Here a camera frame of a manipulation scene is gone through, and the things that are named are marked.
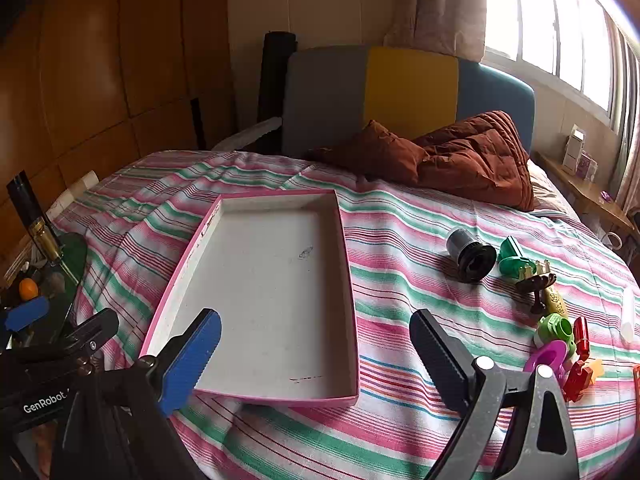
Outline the red building block piece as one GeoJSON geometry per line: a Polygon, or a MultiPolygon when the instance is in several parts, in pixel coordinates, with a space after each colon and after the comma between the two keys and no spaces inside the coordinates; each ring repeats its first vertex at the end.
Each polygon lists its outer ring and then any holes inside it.
{"type": "Polygon", "coordinates": [[[566,402],[577,402],[582,398],[584,391],[591,385],[593,370],[583,360],[576,361],[563,385],[563,396],[566,402]]]}

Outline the purple plastic funnel toy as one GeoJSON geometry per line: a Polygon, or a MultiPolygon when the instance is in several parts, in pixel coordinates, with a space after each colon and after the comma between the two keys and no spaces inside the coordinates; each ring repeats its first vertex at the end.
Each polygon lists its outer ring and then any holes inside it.
{"type": "Polygon", "coordinates": [[[565,382],[566,360],[568,345],[565,341],[555,339],[537,349],[525,363],[524,372],[533,372],[538,365],[547,365],[552,369],[558,383],[562,386],[565,382]]]}

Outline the lime green plug adapter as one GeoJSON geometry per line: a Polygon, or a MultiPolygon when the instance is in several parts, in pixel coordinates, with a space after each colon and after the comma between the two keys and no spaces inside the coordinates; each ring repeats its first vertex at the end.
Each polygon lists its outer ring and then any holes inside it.
{"type": "Polygon", "coordinates": [[[534,333],[534,345],[540,349],[545,344],[556,340],[566,343],[567,358],[574,356],[576,344],[573,324],[568,318],[563,318],[562,315],[550,313],[539,320],[536,332],[534,333]]]}

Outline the red lipstick tube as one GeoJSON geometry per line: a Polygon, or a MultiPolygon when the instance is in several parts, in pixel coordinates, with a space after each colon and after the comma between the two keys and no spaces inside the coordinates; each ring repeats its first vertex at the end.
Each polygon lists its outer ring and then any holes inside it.
{"type": "Polygon", "coordinates": [[[587,361],[590,357],[590,340],[588,323],[584,316],[578,316],[573,325],[573,335],[578,359],[587,361]]]}

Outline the yellow patterned oval case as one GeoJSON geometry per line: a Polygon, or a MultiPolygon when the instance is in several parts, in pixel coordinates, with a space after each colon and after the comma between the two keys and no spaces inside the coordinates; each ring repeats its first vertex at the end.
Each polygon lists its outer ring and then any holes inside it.
{"type": "Polygon", "coordinates": [[[545,288],[542,291],[544,295],[544,305],[548,314],[558,314],[562,318],[568,318],[568,312],[565,301],[554,285],[545,288]]]}

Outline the brown massage comb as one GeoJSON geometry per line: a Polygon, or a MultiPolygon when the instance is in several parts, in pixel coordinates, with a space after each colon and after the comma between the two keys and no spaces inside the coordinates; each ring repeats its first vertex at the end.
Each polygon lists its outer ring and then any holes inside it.
{"type": "Polygon", "coordinates": [[[515,283],[515,288],[521,295],[533,295],[534,302],[530,308],[532,315],[542,315],[546,312],[541,293],[553,285],[555,281],[556,274],[551,271],[548,260],[524,263],[518,269],[518,280],[515,283]]]}

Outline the teal green plastic stamp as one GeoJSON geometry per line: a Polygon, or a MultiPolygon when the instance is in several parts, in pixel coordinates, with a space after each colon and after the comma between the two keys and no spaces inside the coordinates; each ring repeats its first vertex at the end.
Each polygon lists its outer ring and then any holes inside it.
{"type": "Polygon", "coordinates": [[[526,258],[513,236],[508,236],[500,245],[498,267],[503,276],[515,281],[530,278],[537,273],[536,262],[526,258]]]}

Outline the black thread spool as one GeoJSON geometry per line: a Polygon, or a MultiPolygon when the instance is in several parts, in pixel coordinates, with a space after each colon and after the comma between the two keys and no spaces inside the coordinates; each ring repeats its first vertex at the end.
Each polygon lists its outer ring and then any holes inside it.
{"type": "Polygon", "coordinates": [[[451,231],[446,240],[446,248],[465,283],[480,282],[497,261],[495,248],[481,243],[467,229],[457,228],[451,231]]]}

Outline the orange fruit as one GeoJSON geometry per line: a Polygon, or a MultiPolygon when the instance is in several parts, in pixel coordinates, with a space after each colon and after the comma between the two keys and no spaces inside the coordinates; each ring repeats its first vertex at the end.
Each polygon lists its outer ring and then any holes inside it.
{"type": "Polygon", "coordinates": [[[23,278],[18,283],[18,293],[21,300],[27,302],[39,296],[39,287],[32,278],[23,278]]]}

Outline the green glass side table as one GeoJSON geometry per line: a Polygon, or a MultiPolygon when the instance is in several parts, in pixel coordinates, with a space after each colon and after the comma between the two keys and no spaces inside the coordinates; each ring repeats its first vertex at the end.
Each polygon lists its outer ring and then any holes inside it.
{"type": "Polygon", "coordinates": [[[30,266],[26,271],[18,272],[11,284],[1,286],[2,350],[52,344],[72,329],[70,311],[84,274],[88,248],[79,234],[61,234],[58,239],[63,253],[60,262],[45,261],[40,268],[30,266]],[[23,278],[32,278],[37,283],[39,296],[49,300],[49,312],[19,332],[6,332],[3,329],[3,311],[24,304],[18,293],[18,283],[23,278]]]}

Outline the pink white tray box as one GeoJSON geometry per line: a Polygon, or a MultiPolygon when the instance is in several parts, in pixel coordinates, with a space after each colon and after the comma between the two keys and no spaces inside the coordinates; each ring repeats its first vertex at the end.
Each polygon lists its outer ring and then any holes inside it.
{"type": "Polygon", "coordinates": [[[356,403],[356,313],[334,191],[218,196],[140,352],[159,354],[204,309],[219,314],[221,340],[196,391],[305,408],[356,403]]]}

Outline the rust brown quilt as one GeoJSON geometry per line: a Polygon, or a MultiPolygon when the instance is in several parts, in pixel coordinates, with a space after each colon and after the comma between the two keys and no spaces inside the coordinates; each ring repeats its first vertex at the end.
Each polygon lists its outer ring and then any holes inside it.
{"type": "Polygon", "coordinates": [[[370,120],[349,139],[306,157],[368,180],[534,209],[529,156],[503,110],[480,113],[410,140],[370,120]]]}

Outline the wooden wardrobe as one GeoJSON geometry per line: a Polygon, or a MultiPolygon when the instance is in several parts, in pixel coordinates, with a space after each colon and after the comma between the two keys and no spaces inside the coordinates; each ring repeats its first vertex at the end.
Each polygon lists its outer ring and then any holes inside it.
{"type": "Polygon", "coordinates": [[[228,0],[1,0],[1,179],[41,206],[234,125],[228,0]]]}

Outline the white small box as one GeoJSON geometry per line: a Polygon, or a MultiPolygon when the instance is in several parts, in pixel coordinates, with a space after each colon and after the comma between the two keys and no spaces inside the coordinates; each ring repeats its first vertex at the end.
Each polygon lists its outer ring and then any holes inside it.
{"type": "Polygon", "coordinates": [[[572,131],[568,135],[565,143],[564,154],[562,159],[562,169],[568,174],[578,174],[580,161],[582,160],[582,152],[584,151],[586,134],[581,128],[573,126],[572,131]]]}

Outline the pink curtain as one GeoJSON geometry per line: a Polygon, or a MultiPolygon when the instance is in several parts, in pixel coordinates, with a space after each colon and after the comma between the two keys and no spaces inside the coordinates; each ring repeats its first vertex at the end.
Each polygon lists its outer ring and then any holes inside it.
{"type": "Polygon", "coordinates": [[[383,44],[480,62],[487,0],[397,0],[383,44]]]}

